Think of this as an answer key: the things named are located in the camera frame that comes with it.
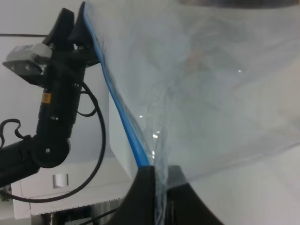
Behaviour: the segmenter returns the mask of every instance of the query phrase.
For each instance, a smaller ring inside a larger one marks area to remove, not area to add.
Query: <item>transparent plastic film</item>
[[[300,143],[298,2],[228,2],[89,0],[85,7],[135,158],[156,168],[157,224],[168,188],[186,182],[168,184],[169,165],[189,181]]]

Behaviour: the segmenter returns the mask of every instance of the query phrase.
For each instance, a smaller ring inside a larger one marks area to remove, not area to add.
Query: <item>clear plastic bag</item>
[[[157,224],[185,182],[169,165],[198,179],[300,143],[299,6],[89,0],[85,20],[137,163],[156,167]]]

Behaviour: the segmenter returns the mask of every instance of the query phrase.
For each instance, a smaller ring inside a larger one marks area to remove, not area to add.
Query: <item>orange label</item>
[[[51,101],[51,93],[43,93],[42,103],[49,104]]]

